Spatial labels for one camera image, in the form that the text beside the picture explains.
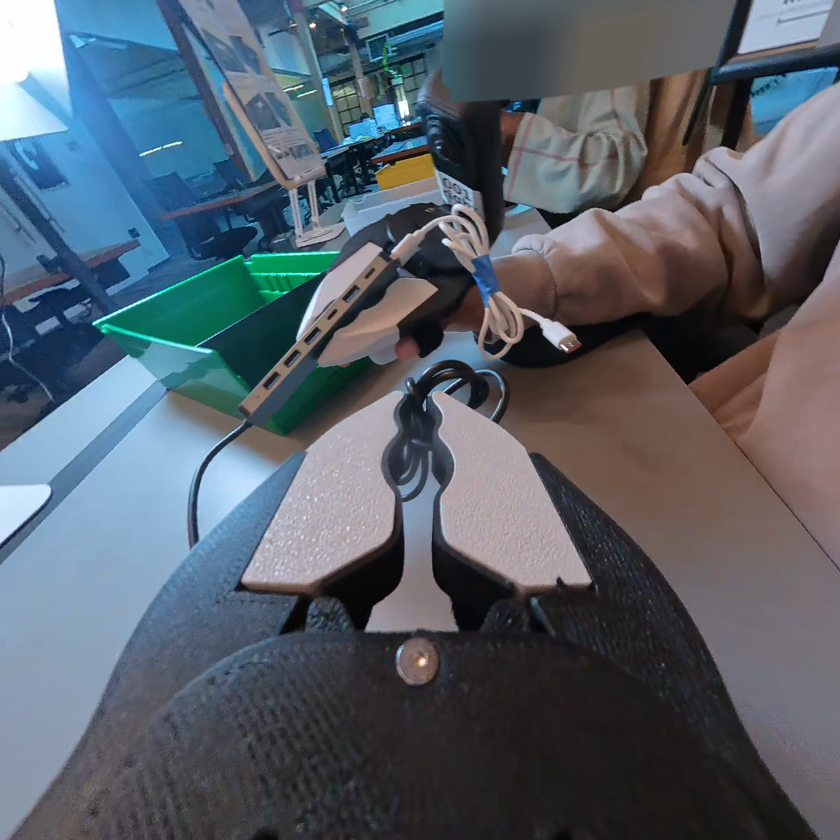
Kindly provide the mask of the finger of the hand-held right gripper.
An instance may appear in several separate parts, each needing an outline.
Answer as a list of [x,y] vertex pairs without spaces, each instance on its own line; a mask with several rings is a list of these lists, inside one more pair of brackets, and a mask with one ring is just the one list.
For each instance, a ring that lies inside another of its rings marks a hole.
[[398,277],[384,297],[339,329],[318,358],[319,366],[347,366],[368,358],[386,365],[397,358],[400,323],[437,292],[427,280]]

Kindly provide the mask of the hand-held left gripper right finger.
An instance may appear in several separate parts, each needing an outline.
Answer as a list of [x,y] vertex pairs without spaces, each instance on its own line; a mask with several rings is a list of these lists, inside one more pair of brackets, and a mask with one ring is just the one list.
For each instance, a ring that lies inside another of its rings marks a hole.
[[527,449],[502,426],[443,392],[432,394],[443,456],[437,518],[459,560],[530,597],[592,578]]

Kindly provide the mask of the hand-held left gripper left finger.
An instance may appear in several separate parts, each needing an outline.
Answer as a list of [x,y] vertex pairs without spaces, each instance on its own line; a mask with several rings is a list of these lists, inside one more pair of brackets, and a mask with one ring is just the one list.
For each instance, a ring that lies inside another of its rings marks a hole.
[[385,476],[397,436],[392,391],[311,444],[241,577],[250,592],[325,592],[403,549],[402,503]]

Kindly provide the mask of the silver usb hub with cable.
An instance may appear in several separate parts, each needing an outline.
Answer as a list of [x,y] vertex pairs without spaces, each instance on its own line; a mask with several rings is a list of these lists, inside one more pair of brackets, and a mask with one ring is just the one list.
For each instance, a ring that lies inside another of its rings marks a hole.
[[186,501],[186,536],[190,549],[200,541],[198,497],[212,461],[247,430],[265,425],[282,412],[301,384],[318,368],[330,340],[363,310],[381,300],[397,278],[396,262],[382,246],[369,243],[271,303],[275,309],[283,306],[288,327],[292,315],[300,316],[295,339],[281,345],[278,361],[240,403],[240,423],[196,467]]

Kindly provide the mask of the white usb cable blue tape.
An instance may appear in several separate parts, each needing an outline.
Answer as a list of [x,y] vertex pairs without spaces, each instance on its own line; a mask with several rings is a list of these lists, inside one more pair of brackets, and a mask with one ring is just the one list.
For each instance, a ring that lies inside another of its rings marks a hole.
[[[502,359],[519,343],[526,329],[525,320],[534,321],[542,336],[557,350],[565,354],[581,348],[581,342],[572,330],[561,322],[550,320],[536,312],[521,308],[501,291],[496,272],[490,260],[490,238],[481,214],[475,208],[455,204],[449,213],[425,223],[417,230],[405,234],[396,243],[391,257],[400,266],[420,250],[427,236],[435,229],[442,234],[442,244],[457,259],[475,284],[483,306],[479,330],[480,350],[485,359]],[[496,353],[484,349],[488,338],[502,342]]]

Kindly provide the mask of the green plastic bin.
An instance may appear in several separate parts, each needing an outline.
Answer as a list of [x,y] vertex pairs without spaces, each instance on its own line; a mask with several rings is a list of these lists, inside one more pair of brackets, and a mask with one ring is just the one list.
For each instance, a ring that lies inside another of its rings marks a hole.
[[197,345],[285,292],[329,270],[337,251],[236,257],[94,322],[170,392],[238,417],[249,392],[213,350]]

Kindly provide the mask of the yellow plastic bin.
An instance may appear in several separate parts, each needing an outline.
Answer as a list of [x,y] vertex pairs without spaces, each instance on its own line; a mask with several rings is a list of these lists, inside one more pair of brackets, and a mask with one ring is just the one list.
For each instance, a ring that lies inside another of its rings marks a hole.
[[381,191],[431,180],[436,185],[434,163],[430,154],[420,154],[384,164],[375,174]]

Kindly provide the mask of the clear plastic bin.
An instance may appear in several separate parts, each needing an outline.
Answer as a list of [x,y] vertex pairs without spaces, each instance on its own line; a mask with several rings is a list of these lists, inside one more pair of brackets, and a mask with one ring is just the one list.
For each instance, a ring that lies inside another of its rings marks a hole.
[[448,205],[432,177],[350,199],[342,220],[350,237],[384,220],[399,239],[447,212]]

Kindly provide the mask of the black office chair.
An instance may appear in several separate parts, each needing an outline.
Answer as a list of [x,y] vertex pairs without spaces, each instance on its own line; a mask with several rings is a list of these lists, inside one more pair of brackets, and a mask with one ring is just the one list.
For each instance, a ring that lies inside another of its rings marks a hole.
[[[160,175],[145,183],[160,210],[166,214],[197,207],[194,191],[176,173]],[[222,228],[216,220],[216,210],[186,213],[171,221],[181,234],[186,250],[196,261],[227,261],[241,256],[257,236],[254,226]]]
[[59,288],[44,292],[26,311],[13,303],[2,306],[1,389],[16,391],[17,402],[36,390],[50,400],[68,395],[77,385],[78,365],[103,340],[90,322],[90,306],[81,320],[67,316],[77,305],[74,296]]

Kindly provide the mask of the document stand with instruction sheet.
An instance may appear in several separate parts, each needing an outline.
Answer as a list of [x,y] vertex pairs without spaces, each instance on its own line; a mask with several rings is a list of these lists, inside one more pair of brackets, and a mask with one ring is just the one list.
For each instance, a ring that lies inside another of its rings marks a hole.
[[1,485],[1,547],[32,521],[51,497],[49,484]]
[[317,181],[327,172],[319,147],[279,84],[242,7],[236,1],[183,1],[175,6],[220,71],[236,120],[290,198],[294,245],[307,248],[341,236],[343,223],[321,224]]

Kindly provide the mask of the tan plywood chair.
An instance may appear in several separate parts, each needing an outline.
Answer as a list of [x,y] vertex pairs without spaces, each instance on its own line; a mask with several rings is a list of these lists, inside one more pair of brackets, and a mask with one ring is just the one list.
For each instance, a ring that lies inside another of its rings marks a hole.
[[690,172],[700,158],[710,110],[710,75],[708,68],[651,80],[647,158],[640,180],[644,189]]

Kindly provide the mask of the person's beige hoodie torso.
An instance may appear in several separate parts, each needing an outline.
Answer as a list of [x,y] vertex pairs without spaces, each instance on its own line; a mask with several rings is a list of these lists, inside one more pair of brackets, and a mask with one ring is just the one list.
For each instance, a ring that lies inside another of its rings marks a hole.
[[838,565],[838,249],[786,325],[689,388]]

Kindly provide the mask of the black metal rack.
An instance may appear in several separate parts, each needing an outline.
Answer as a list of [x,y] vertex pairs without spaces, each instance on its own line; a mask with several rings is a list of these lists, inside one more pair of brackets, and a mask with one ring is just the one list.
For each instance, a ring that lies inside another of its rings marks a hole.
[[731,98],[723,121],[721,145],[734,149],[747,115],[752,84],[756,79],[803,70],[838,67],[838,2],[834,2],[821,37],[817,41],[777,49],[736,54],[751,1],[736,1],[716,62],[710,68],[710,100],[720,86],[731,87]]

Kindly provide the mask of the white paper sign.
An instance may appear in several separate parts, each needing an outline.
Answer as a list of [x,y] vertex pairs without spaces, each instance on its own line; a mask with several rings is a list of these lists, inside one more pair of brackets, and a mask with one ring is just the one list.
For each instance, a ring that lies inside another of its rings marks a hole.
[[736,54],[817,41],[834,1],[751,1]]

